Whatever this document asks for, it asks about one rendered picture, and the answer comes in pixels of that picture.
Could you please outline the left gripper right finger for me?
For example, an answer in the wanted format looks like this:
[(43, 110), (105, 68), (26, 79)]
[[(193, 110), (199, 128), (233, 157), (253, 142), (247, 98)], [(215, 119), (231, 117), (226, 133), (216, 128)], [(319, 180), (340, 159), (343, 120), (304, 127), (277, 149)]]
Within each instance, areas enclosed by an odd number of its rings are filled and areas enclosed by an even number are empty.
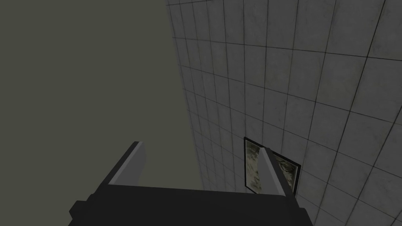
[(261, 194), (295, 196), (297, 192), (297, 163), (261, 147), (258, 154), (258, 177)]

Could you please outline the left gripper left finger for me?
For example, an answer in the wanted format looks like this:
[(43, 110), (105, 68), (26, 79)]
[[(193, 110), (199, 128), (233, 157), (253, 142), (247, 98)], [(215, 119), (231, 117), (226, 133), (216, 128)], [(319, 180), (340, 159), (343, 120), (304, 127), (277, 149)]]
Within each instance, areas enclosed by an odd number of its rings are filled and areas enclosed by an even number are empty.
[(145, 163), (146, 151), (144, 142), (134, 142), (101, 184), (138, 186)]

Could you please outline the black framed wall picture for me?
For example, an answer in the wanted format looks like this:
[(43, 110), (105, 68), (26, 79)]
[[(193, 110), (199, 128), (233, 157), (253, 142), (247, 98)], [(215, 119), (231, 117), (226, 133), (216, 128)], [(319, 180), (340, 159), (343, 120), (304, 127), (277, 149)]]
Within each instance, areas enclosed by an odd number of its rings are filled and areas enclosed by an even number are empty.
[[(261, 194), (261, 184), (258, 177), (258, 154), (264, 147), (251, 139), (244, 137), (244, 176), (245, 187), (256, 194)], [(301, 165), (297, 163), (297, 188), (300, 178)]]

